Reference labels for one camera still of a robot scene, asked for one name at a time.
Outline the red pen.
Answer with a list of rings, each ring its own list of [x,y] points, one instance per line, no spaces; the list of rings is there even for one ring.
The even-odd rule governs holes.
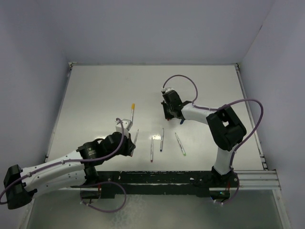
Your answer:
[[[135,138],[134,138],[134,142],[133,142],[134,143],[134,149],[131,152],[131,157],[133,156],[134,150],[136,148],[136,142],[137,142],[138,134],[139,134],[139,129],[137,129],[137,132],[135,134]]]

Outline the yellow pen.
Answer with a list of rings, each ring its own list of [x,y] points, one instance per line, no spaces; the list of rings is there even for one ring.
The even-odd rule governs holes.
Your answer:
[[[133,123],[133,119],[134,119],[134,109],[132,109],[131,111],[131,122]]]

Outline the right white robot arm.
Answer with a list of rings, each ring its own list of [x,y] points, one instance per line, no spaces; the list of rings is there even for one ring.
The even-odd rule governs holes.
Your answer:
[[[229,106],[217,111],[196,108],[190,101],[182,102],[175,90],[162,92],[165,119],[197,121],[208,125],[215,144],[218,146],[216,161],[213,166],[212,182],[222,187],[229,181],[231,158],[234,148],[246,135],[246,128],[235,111]]]

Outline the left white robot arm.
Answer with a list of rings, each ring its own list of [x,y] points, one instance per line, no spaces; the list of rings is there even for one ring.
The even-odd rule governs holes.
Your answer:
[[[33,167],[13,165],[3,180],[8,209],[29,204],[33,198],[63,187],[93,187],[101,178],[96,166],[114,156],[132,156],[136,148],[131,135],[119,132],[87,142],[71,153],[56,160]]]

